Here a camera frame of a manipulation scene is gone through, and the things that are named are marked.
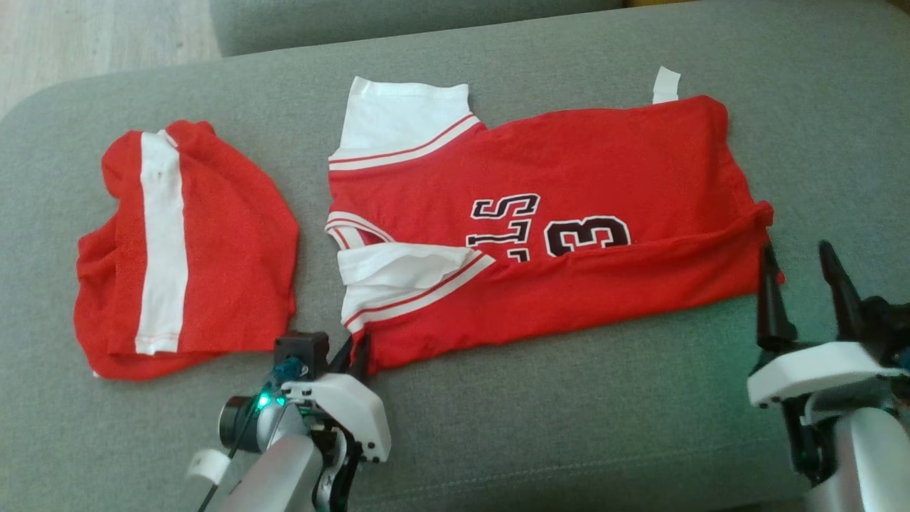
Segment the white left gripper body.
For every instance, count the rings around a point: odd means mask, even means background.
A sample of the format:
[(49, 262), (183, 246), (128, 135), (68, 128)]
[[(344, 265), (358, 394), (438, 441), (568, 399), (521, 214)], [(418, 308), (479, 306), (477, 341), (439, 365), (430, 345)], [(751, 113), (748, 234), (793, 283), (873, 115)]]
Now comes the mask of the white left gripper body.
[(368, 461), (385, 463), (391, 451), (391, 434), (380, 396), (345, 373), (325, 373), (314, 381), (283, 383), (289, 404), (331, 419), (361, 445)]

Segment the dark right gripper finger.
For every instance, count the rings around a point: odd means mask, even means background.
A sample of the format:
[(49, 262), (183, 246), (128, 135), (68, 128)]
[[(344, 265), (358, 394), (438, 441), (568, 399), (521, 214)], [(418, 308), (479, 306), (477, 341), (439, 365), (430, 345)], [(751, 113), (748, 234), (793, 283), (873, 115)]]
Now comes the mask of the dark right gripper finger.
[(832, 294), (833, 310), (837, 323), (837, 339), (840, 341), (860, 341), (865, 321), (860, 308), (861, 299), (856, 292), (835, 249), (828, 240), (818, 244), (823, 278), (828, 283)]
[(783, 303), (780, 274), (773, 245), (764, 244), (759, 253), (756, 303), (756, 342), (763, 350), (790, 350), (798, 338)]

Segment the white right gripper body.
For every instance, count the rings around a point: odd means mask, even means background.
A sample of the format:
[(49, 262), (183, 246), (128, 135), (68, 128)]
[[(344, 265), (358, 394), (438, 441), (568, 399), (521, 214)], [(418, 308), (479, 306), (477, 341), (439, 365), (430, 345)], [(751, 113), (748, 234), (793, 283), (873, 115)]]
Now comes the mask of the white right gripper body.
[(907, 377), (908, 372), (883, 366), (856, 341), (829, 341), (774, 357), (748, 377), (746, 386), (750, 404), (762, 406), (879, 376)]

